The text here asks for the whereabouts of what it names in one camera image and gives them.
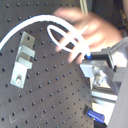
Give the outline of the blurred human hand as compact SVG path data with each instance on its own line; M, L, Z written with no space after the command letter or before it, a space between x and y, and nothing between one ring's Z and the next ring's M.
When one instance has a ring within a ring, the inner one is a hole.
M116 27L94 13L83 14L78 8L59 8L54 15L74 23L91 52L112 47L123 39Z

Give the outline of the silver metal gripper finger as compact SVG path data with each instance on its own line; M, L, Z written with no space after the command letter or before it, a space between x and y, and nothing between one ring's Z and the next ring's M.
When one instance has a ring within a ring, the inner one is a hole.
M93 52L91 57L86 57L80 64L85 77L91 78L93 86L100 86L106 82L111 90L118 95L125 67L118 67L120 62L128 60L128 50L103 49L100 52Z

